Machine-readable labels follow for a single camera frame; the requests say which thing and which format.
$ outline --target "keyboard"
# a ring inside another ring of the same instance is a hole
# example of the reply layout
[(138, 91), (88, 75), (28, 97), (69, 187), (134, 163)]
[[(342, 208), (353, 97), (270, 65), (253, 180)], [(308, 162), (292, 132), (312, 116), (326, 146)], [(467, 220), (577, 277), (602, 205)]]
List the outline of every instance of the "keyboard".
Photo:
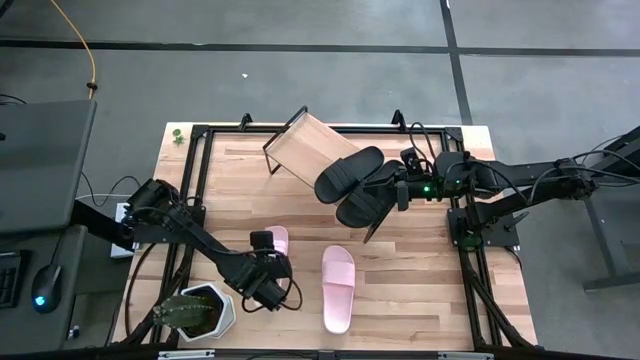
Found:
[(26, 250), (0, 252), (0, 309), (18, 305), (28, 255)]

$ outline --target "plant pot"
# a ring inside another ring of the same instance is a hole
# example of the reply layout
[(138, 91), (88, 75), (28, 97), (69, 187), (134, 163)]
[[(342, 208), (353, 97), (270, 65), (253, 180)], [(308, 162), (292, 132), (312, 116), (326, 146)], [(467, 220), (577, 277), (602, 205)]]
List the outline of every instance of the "plant pot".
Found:
[(187, 342), (199, 340), (205, 337), (219, 339), (236, 322), (236, 309), (233, 306), (233, 299), (231, 298), (231, 296), (223, 293), (220, 289), (218, 289), (214, 283), (206, 283), (198, 286), (193, 286), (182, 290), (180, 294), (213, 296), (220, 301), (222, 308), (220, 311), (220, 318), (218, 319), (218, 323), (216, 324), (216, 327), (210, 332), (204, 334), (191, 334), (185, 329), (178, 328), (178, 333), (180, 333), (180, 336), (182, 336), (182, 338)]

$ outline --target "black mouse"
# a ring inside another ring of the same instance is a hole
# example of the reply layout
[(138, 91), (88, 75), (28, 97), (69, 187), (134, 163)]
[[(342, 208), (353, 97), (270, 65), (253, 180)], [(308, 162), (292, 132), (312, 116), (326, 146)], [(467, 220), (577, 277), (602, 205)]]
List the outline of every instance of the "black mouse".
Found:
[(58, 265), (47, 265), (36, 273), (31, 284), (31, 302), (37, 312), (52, 312), (60, 303), (60, 278), (62, 268)]

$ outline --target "wooden tabletop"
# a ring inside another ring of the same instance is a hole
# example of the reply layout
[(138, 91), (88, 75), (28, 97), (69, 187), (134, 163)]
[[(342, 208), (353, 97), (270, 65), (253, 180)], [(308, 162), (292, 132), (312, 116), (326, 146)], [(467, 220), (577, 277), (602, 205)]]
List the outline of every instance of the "wooden tabletop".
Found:
[[(154, 178), (180, 186), (193, 123), (168, 123)], [(187, 141), (174, 143), (180, 129)], [(485, 126), (462, 126), (465, 148), (480, 159), (494, 159)], [(368, 244), (366, 229), (350, 229), (335, 219), (335, 206), (318, 202), (313, 190), (286, 169), (269, 175), (262, 146), (271, 134), (217, 134), (209, 165), (204, 205), (205, 228), (226, 246), (249, 250), (249, 233), (271, 225), (289, 230), (289, 256), (302, 288), (300, 311), (282, 309), (246, 314), (239, 296), (221, 281), (216, 266), (194, 257), (190, 285), (213, 281), (233, 296), (237, 322), (219, 340), (181, 342), (181, 348), (471, 350), (473, 348), (457, 251), (451, 246), (445, 213), (448, 201), (413, 201), (409, 211), (392, 211)], [(358, 147), (375, 145), (387, 158), (410, 146), (406, 135), (346, 135)], [(427, 149), (424, 138), (417, 145)], [(198, 174), (196, 161), (194, 175)], [(193, 177), (191, 194), (197, 176)], [(321, 256), (341, 245), (354, 257), (356, 290), (351, 327), (331, 335), (322, 322)], [(158, 296), (167, 246), (156, 246), (136, 279), (130, 304), (132, 326)], [(132, 269), (141, 251), (135, 255)], [(522, 274), (511, 254), (488, 248), (494, 297), (520, 333), (536, 343)], [(485, 339), (486, 311), (479, 307)], [(114, 341), (124, 338), (121, 311)]]

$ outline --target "black slide sandal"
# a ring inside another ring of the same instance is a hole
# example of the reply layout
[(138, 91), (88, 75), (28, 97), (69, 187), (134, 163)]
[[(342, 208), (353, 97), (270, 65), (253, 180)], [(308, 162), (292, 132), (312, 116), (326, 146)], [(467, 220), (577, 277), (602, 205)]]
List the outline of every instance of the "black slide sandal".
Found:
[[(395, 172), (403, 164), (397, 160), (386, 162), (370, 178), (386, 177)], [(377, 196), (364, 191), (362, 182), (347, 198), (338, 206), (336, 218), (344, 226), (350, 228), (363, 228), (373, 224), (381, 215), (386, 215), (396, 203), (394, 189), (381, 189)]]
[(316, 179), (313, 190), (323, 204), (333, 204), (353, 190), (362, 179), (378, 170), (384, 162), (382, 150), (366, 147), (344, 159), (338, 159)]

